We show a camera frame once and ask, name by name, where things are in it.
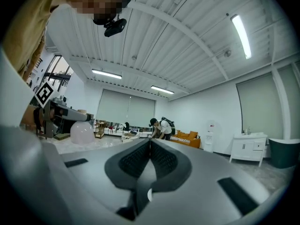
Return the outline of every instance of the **marble floor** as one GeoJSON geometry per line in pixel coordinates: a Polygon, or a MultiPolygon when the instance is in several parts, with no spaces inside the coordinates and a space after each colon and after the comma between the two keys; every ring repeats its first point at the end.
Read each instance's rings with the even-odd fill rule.
{"type": "MultiPolygon", "coordinates": [[[[96,150],[121,145],[121,138],[112,136],[104,136],[101,139],[95,139],[94,142],[87,145],[73,144],[71,138],[61,141],[52,138],[47,139],[47,141],[56,146],[59,154],[96,150]]],[[[279,188],[288,185],[294,171],[294,167],[286,169],[275,168],[271,165],[269,160],[264,160],[261,167],[258,167],[257,162],[241,160],[232,160],[232,164],[238,166],[240,169],[260,181],[270,193],[274,193],[279,188]]]]}

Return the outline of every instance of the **backpack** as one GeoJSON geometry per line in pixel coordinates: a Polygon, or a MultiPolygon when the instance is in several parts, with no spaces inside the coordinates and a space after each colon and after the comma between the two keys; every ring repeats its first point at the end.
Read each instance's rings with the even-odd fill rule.
{"type": "Polygon", "coordinates": [[[162,121],[167,121],[169,124],[170,124],[170,126],[171,126],[171,129],[172,129],[172,131],[171,131],[171,134],[172,135],[175,135],[175,133],[176,133],[176,129],[175,129],[175,125],[174,125],[174,122],[173,121],[170,121],[170,120],[168,120],[167,118],[165,118],[165,117],[162,117],[161,118],[161,121],[159,122],[159,124],[161,125],[161,122],[162,121]]]}

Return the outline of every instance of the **cabinet drawer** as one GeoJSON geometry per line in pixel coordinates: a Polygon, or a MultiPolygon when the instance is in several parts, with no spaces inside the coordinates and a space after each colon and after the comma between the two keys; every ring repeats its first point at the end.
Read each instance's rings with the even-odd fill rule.
{"type": "Polygon", "coordinates": [[[252,159],[255,161],[260,161],[263,151],[252,151],[252,159]]]}
{"type": "Polygon", "coordinates": [[[254,142],[253,150],[262,151],[264,147],[263,142],[254,142]]]}

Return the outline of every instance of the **black rectangular slot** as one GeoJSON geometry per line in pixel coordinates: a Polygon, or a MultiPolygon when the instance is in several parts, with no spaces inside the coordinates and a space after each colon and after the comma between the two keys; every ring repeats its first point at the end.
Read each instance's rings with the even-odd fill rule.
{"type": "Polygon", "coordinates": [[[220,179],[218,184],[243,216],[257,208],[258,204],[232,178],[220,179]]]}
{"type": "Polygon", "coordinates": [[[66,167],[74,167],[83,163],[87,163],[88,160],[86,160],[85,158],[81,158],[81,159],[76,159],[76,160],[72,160],[72,161],[68,161],[65,162],[66,167]]]}

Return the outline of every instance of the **tan shirt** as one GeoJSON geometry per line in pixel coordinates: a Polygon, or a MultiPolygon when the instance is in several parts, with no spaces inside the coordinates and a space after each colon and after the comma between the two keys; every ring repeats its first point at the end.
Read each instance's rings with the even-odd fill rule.
{"type": "Polygon", "coordinates": [[[44,30],[54,10],[51,7],[52,1],[27,0],[12,20],[4,37],[4,51],[22,77],[27,61],[36,50],[41,50],[44,46],[44,30]]]}

